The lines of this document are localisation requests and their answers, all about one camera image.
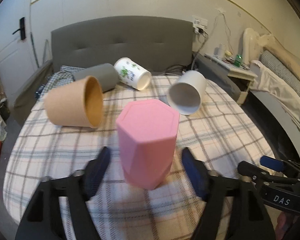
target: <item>white nightstand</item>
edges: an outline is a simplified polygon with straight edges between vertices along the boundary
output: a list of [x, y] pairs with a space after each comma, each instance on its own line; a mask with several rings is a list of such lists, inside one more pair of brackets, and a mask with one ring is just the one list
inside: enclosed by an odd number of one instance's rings
[[241, 67], [238, 68], [222, 61], [216, 55], [205, 54], [205, 56], [217, 62], [219, 65], [228, 70], [227, 76], [238, 86], [241, 91], [240, 96], [237, 100], [237, 104], [242, 105], [247, 98], [250, 86], [253, 84], [254, 79], [258, 76], [251, 70], [245, 70]]

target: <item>white cup with green print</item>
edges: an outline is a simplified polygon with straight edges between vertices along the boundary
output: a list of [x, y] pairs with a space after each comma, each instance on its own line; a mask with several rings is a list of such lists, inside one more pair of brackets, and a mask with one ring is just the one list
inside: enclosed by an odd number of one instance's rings
[[119, 59], [114, 68], [119, 80], [135, 89], [143, 90], [151, 81], [151, 73], [127, 57]]

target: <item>door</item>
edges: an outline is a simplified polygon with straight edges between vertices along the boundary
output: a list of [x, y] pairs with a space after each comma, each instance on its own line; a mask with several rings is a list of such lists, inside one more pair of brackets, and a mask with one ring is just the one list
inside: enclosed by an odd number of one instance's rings
[[30, 0], [3, 0], [0, 4], [0, 83], [8, 100], [37, 70], [30, 34]]

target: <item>plaid bedsheet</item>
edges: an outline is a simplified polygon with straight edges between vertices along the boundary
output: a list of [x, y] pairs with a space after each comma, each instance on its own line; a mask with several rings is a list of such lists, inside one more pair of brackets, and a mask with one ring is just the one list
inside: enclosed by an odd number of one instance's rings
[[[273, 153], [242, 109], [218, 85], [208, 81], [201, 109], [191, 116], [180, 115], [169, 176], [152, 191], [126, 184], [119, 160], [115, 120], [130, 101], [164, 100], [168, 87], [177, 78], [153, 77], [143, 91], [117, 85], [104, 94], [104, 119], [97, 129], [53, 125], [47, 119], [43, 101], [38, 101], [20, 132], [5, 175], [3, 198], [14, 220], [20, 222], [41, 177], [66, 177], [96, 158], [101, 147], [109, 146], [111, 163], [96, 196], [88, 202], [101, 239], [190, 238], [204, 202], [195, 196], [185, 174], [181, 149], [191, 148], [208, 169], [231, 178], [237, 176], [240, 161], [259, 164], [261, 156], [273, 156]], [[65, 198], [61, 198], [60, 206], [67, 238], [75, 239]], [[229, 207], [227, 200], [220, 233], [225, 230]]]

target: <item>door handle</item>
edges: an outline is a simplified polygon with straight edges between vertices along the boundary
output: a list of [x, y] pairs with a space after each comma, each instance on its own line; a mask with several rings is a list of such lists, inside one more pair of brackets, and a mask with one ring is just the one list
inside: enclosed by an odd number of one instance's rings
[[20, 31], [20, 37], [21, 37], [21, 40], [23, 41], [26, 39], [26, 25], [25, 25], [24, 17], [22, 17], [20, 19], [19, 25], [20, 25], [20, 28], [17, 29], [15, 32], [13, 32], [12, 35]]

